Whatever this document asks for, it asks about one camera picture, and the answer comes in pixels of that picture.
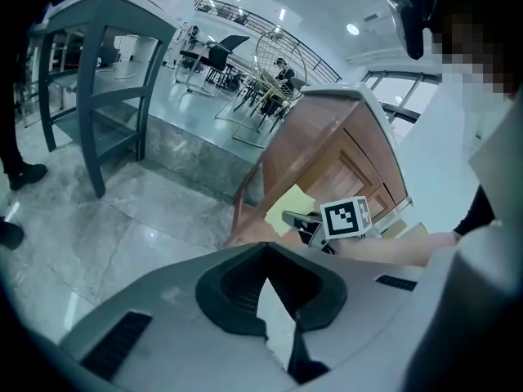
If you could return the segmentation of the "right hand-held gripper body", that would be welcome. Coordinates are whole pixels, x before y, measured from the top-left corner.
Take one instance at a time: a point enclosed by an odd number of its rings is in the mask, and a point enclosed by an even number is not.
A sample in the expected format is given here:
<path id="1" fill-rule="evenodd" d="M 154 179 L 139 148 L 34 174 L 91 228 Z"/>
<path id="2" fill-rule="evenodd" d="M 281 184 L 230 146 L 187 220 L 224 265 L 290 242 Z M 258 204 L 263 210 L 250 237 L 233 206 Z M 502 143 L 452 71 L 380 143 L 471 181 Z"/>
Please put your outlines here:
<path id="1" fill-rule="evenodd" d="M 297 218 L 297 232 L 308 247 L 335 255 L 332 241 L 364 238 L 373 222 L 365 196 L 355 196 L 325 203 L 320 212 L 310 212 Z"/>

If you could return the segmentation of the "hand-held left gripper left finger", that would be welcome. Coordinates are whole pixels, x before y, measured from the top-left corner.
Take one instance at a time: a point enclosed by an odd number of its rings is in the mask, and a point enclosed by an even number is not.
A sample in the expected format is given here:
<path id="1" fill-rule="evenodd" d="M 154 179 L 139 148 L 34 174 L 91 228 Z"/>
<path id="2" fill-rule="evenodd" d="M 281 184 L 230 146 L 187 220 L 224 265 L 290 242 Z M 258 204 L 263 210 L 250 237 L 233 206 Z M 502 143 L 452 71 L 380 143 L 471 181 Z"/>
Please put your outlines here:
<path id="1" fill-rule="evenodd" d="M 206 271 L 198 280 L 195 298 L 205 316 L 224 332 L 264 336 L 266 323 L 257 317 L 258 301 L 267 279 L 264 243 Z"/>

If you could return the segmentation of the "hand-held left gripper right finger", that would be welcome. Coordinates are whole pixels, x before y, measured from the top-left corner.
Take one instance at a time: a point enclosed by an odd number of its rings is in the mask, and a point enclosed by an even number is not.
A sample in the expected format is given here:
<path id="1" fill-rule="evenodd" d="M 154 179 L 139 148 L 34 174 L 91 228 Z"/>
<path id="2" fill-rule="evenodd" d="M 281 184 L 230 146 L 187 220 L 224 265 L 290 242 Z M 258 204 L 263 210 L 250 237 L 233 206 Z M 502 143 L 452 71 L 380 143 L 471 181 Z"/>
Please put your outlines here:
<path id="1" fill-rule="evenodd" d="M 266 245 L 267 276 L 300 332 L 328 327 L 346 303 L 344 280 L 276 243 Z"/>

